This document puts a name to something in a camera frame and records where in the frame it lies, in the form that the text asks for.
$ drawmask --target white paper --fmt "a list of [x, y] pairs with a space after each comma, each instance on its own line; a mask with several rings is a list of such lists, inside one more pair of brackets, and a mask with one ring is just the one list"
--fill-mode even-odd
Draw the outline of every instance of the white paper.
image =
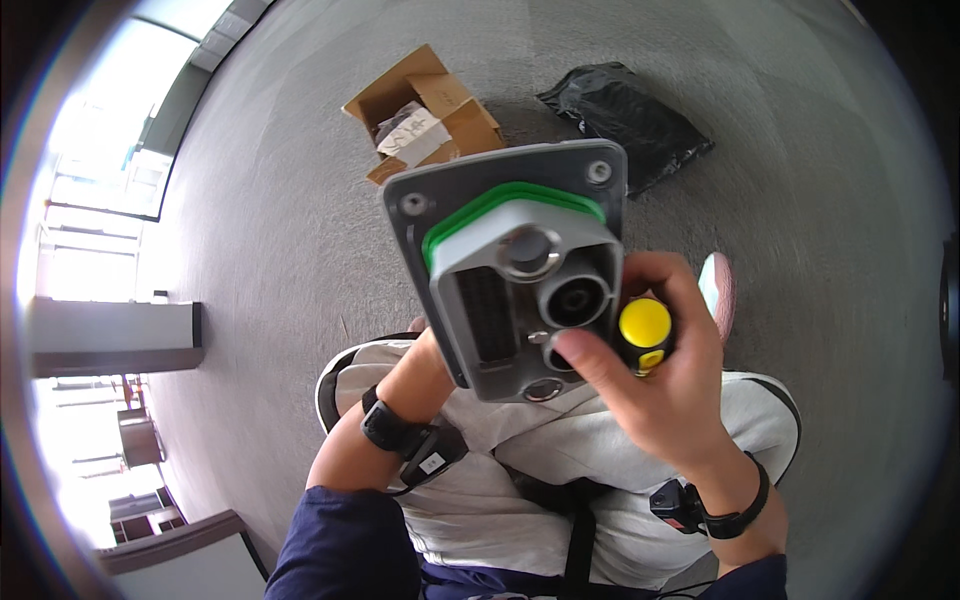
[[426, 108], [418, 108], [383, 138], [376, 150], [416, 167], [449, 139], [450, 133], [440, 119]]

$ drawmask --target cardboard box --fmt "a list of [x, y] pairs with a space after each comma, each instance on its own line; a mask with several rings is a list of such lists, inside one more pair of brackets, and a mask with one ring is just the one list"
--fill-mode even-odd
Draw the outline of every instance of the cardboard box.
[[[413, 100], [429, 110], [436, 121], [417, 119], [416, 131], [409, 136], [399, 132], [398, 140], [386, 145], [381, 142], [380, 148], [390, 146], [394, 156], [377, 152], [381, 162], [367, 174], [368, 180], [379, 185], [408, 168], [504, 147], [500, 126], [457, 76], [446, 70], [428, 44], [368, 85], [344, 105], [343, 112], [360, 119], [375, 145], [377, 125]], [[415, 138], [416, 144], [404, 146]], [[416, 164], [407, 164], [404, 158]]]

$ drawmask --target open cardboard box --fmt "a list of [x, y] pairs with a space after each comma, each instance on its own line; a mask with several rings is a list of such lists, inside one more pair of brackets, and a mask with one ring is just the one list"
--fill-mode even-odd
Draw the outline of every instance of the open cardboard box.
[[378, 152], [381, 162], [367, 174], [368, 180], [379, 185], [408, 168], [504, 147], [500, 126], [457, 76], [446, 70], [429, 44], [414, 50], [368, 85], [344, 105], [343, 112], [360, 119], [375, 146], [377, 125], [412, 100], [440, 120], [449, 139], [417, 164], [408, 165], [397, 156]]

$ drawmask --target yellow screwdriver handle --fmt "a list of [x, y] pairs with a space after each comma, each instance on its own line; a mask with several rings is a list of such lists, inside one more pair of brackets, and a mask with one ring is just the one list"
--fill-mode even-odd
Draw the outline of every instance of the yellow screwdriver handle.
[[639, 376], [649, 373], [673, 350], [673, 319], [666, 304], [653, 298], [632, 300], [620, 311], [619, 352]]

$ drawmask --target black wristband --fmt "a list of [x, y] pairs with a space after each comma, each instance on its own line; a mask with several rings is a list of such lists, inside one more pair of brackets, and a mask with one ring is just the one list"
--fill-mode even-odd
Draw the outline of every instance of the black wristband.
[[699, 494], [696, 499], [697, 508], [700, 509], [700, 514], [704, 518], [704, 525], [707, 526], [707, 533], [709, 533], [711, 538], [716, 540], [731, 540], [743, 534], [747, 526], [756, 520], [763, 510], [763, 507], [766, 506], [767, 497], [770, 495], [770, 477], [767, 475], [766, 469], [756, 461], [753, 454], [750, 452], [744, 452], [744, 454], [749, 456], [750, 460], [754, 461], [760, 473], [760, 489], [757, 490], [756, 498], [747, 510], [742, 513], [711, 516], [707, 513], [707, 509], [704, 508]]
[[383, 400], [377, 398], [376, 386], [363, 394], [361, 403], [367, 415], [360, 423], [360, 430], [378, 448], [396, 452], [404, 461], [409, 461], [422, 441], [430, 435], [431, 425], [403, 420]]

